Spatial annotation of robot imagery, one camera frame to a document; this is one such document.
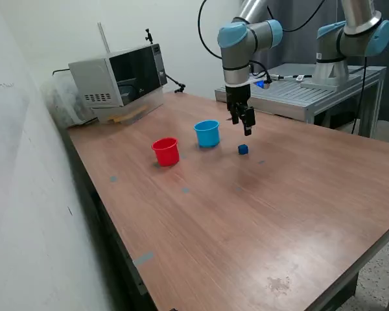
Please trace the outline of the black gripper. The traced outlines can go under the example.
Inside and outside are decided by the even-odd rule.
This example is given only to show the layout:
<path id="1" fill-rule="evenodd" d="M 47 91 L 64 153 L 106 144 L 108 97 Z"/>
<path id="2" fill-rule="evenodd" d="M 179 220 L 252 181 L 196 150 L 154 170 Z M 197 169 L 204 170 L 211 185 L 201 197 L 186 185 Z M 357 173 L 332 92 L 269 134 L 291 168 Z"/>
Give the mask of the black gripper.
<path id="1" fill-rule="evenodd" d="M 252 127 L 255 126 L 255 110 L 248 106 L 248 100 L 251 96 L 250 84 L 240 87 L 226 86 L 227 109 L 231 115 L 232 124 L 238 124 L 242 121 L 244 135 L 252 134 Z"/>

